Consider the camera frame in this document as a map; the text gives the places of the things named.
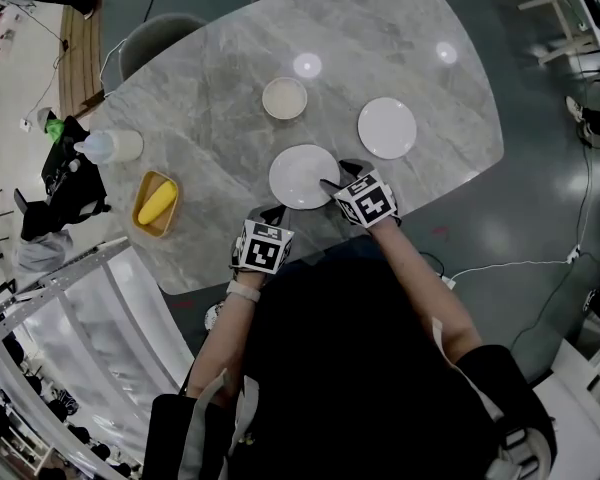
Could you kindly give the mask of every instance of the black shirt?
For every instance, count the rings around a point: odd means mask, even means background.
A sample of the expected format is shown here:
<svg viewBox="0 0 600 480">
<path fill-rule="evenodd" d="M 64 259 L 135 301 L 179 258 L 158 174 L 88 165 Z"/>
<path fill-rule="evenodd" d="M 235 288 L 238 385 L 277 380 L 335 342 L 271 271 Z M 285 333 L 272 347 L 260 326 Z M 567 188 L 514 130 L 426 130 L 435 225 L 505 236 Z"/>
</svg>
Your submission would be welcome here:
<svg viewBox="0 0 600 480">
<path fill-rule="evenodd" d="M 507 349 L 480 347 L 457 366 L 507 419 L 540 430 L 555 456 L 549 417 Z M 329 261 L 267 284 L 244 373 L 258 381 L 259 402 L 249 443 L 238 445 L 229 463 L 232 480 L 483 478 L 502 437 L 382 261 Z M 167 395 L 154 403 L 145 478 L 177 476 L 165 470 L 164 452 L 157 451 L 166 446 L 166 422 L 171 431 L 177 420 L 188 422 L 176 411 L 195 401 L 177 399 Z M 207 414 L 207 430 L 215 427 L 205 438 L 210 478 L 217 478 L 233 432 L 232 416 L 222 413 L 213 408 Z M 171 446 L 181 455 L 178 439 Z M 170 459 L 176 472 L 178 457 Z"/>
</svg>

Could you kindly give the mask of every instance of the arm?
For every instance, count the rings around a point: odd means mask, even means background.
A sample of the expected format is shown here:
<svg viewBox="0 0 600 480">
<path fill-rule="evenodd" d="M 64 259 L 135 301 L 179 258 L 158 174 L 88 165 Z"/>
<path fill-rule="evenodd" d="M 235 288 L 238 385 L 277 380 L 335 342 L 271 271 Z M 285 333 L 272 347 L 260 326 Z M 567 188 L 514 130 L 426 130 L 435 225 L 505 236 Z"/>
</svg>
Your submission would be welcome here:
<svg viewBox="0 0 600 480">
<path fill-rule="evenodd" d="M 464 354 L 482 345 L 462 302 L 420 256 L 395 220 L 385 218 L 371 226 L 369 232 L 387 258 L 427 332 L 431 332 L 432 317 L 442 322 L 442 346 L 449 361 L 455 364 Z"/>
<path fill-rule="evenodd" d="M 240 272 L 236 280 L 249 288 L 260 290 L 264 279 L 265 274 L 259 272 Z M 255 307 L 255 302 L 235 293 L 229 294 L 193 363 L 187 396 L 198 398 L 204 388 L 226 368 L 229 384 L 214 397 L 213 402 L 225 408 L 231 406 L 240 390 L 242 358 Z"/>
</svg>

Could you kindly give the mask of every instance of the white cable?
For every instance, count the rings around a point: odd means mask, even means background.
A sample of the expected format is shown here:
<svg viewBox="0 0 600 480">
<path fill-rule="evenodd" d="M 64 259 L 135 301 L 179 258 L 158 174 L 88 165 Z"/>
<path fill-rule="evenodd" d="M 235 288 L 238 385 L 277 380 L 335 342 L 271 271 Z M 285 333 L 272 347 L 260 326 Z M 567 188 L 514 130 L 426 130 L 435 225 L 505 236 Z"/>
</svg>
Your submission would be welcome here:
<svg viewBox="0 0 600 480">
<path fill-rule="evenodd" d="M 104 64 L 102 65 L 102 68 L 100 69 L 100 83 L 102 85 L 104 85 L 104 83 L 102 82 L 102 73 L 104 73 L 104 68 L 107 67 L 107 62 L 109 62 L 109 57 L 111 57 L 111 54 L 113 52 L 115 52 L 118 48 L 120 48 L 122 46 L 122 44 L 127 40 L 127 38 L 125 37 L 122 41 L 120 41 L 117 45 L 115 45 L 111 51 L 109 53 L 107 53 L 107 56 L 104 58 Z"/>
<path fill-rule="evenodd" d="M 595 144 L 593 135 L 590 136 L 591 139 L 591 188 L 589 190 L 589 204 L 587 205 L 587 214 L 584 218 L 584 227 L 582 228 L 582 235 L 580 235 L 580 247 L 582 248 L 582 242 L 584 241 L 584 233 L 587 231 L 587 222 L 589 222 L 589 212 L 591 211 L 591 205 L 593 204 L 593 155 L 595 154 Z"/>
<path fill-rule="evenodd" d="M 478 270 L 487 270 L 489 268 L 509 267 L 511 265 L 568 265 L 567 261 L 512 261 L 511 263 L 497 263 L 495 265 L 487 265 L 486 267 L 468 268 L 462 272 L 455 274 L 451 281 L 455 280 L 456 277 L 460 277 L 467 272 L 477 272 Z"/>
</svg>

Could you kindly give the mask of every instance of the white wristband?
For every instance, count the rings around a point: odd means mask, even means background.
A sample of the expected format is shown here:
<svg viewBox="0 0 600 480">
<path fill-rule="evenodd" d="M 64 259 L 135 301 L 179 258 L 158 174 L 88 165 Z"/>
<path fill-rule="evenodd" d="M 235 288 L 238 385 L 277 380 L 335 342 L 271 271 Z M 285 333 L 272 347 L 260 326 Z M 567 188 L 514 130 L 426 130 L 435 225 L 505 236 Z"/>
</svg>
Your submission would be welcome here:
<svg viewBox="0 0 600 480">
<path fill-rule="evenodd" d="M 258 290 L 254 290 L 253 288 L 249 288 L 248 286 L 240 284 L 238 281 L 231 281 L 229 283 L 229 286 L 227 287 L 227 295 L 230 293 L 235 293 L 236 295 L 240 295 L 241 297 L 253 302 L 258 302 L 260 300 L 260 292 Z"/>
</svg>

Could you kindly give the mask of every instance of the black and white glove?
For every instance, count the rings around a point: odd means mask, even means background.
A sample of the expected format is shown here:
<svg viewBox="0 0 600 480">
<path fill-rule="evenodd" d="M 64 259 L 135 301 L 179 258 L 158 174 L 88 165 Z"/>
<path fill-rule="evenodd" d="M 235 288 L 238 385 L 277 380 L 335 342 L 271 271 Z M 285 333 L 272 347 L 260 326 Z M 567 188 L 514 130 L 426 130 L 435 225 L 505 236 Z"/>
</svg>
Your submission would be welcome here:
<svg viewBox="0 0 600 480">
<path fill-rule="evenodd" d="M 231 253 L 236 272 L 275 274 L 289 257 L 293 231 L 289 231 L 287 207 L 261 206 L 251 210 Z"/>
<path fill-rule="evenodd" d="M 340 206 L 342 215 L 349 222 L 367 229 L 390 216 L 400 224 L 391 187 L 382 181 L 371 163 L 349 159 L 341 160 L 339 164 L 355 181 L 341 187 L 322 179 L 320 186 Z"/>
</svg>

